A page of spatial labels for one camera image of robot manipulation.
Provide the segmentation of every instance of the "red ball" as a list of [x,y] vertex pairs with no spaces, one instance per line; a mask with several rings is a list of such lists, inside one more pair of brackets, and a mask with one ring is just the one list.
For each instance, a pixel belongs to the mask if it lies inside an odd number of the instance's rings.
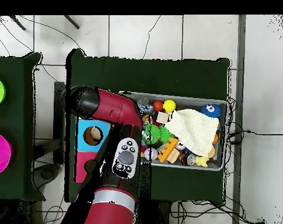
[[162,109],[163,109],[163,102],[160,101],[160,100],[155,100],[153,102],[153,109],[155,111],[162,111]]

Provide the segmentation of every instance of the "orange toy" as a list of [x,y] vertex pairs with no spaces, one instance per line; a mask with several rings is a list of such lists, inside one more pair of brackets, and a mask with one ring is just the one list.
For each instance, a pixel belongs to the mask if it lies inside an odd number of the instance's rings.
[[178,142],[179,140],[177,138],[174,138],[173,136],[169,138],[169,142],[165,143],[165,148],[163,148],[161,150],[161,153],[158,154],[158,159],[161,163],[167,160],[168,156],[170,155],[170,153],[172,153]]
[[219,140],[217,133],[215,134],[215,138],[213,140],[213,144],[217,143]]

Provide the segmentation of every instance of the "small figurine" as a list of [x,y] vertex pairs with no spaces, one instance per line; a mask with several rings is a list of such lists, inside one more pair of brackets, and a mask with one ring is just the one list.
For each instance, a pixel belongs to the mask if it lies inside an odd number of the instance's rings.
[[209,158],[207,158],[207,157],[199,157],[199,156],[195,157],[195,163],[199,166],[202,166],[202,167],[208,167],[208,165],[207,165],[208,160],[209,160]]
[[162,109],[163,109],[163,102],[160,101],[160,100],[155,100],[153,102],[153,109],[155,111],[162,111]]
[[146,160],[150,160],[150,157],[151,160],[156,160],[158,157],[158,151],[154,148],[147,148],[144,152],[144,158]]
[[163,108],[165,112],[172,113],[176,108],[176,103],[173,100],[165,100],[163,104]]
[[142,120],[144,124],[153,124],[153,118],[150,115],[144,115]]
[[217,104],[208,104],[202,106],[200,112],[212,118],[219,118],[221,116],[221,110]]

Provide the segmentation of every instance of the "plush toy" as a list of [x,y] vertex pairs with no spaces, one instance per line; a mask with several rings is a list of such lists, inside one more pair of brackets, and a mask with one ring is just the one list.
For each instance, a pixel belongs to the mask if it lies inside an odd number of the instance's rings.
[[202,166],[202,167],[208,167],[208,165],[207,165],[208,160],[209,160],[209,158],[207,158],[207,157],[199,157],[199,156],[195,157],[195,163],[199,166]]
[[169,141],[169,138],[173,137],[174,135],[172,133],[169,132],[168,129],[166,129],[164,126],[160,126],[160,141],[163,143],[166,143]]
[[216,104],[202,106],[200,112],[212,118],[219,118],[221,116],[220,107]]
[[160,139],[160,129],[153,124],[147,124],[142,131],[141,141],[145,144],[155,144]]

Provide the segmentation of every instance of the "table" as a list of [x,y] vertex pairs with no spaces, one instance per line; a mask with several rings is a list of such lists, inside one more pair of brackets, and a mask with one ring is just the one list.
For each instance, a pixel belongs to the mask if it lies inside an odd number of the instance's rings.
[[[57,103],[58,97],[54,98],[55,139],[37,145],[33,142],[33,70],[40,60],[41,54],[37,52],[22,58],[0,57],[0,80],[6,88],[5,100],[0,104],[0,134],[12,145],[9,166],[0,173],[0,200],[3,200],[4,205],[5,200],[44,200],[32,182],[36,182],[32,173],[34,160],[55,150],[54,162],[63,163],[64,116]],[[61,92],[63,87],[63,83],[55,83],[55,92]]]
[[[86,57],[73,49],[67,57],[67,83],[97,86],[113,92],[126,90],[161,95],[226,100],[229,60],[143,60]],[[71,116],[69,170],[65,198],[74,201],[79,185],[73,182],[75,116]],[[169,169],[152,166],[152,200],[212,200],[222,205],[223,169],[220,171]]]

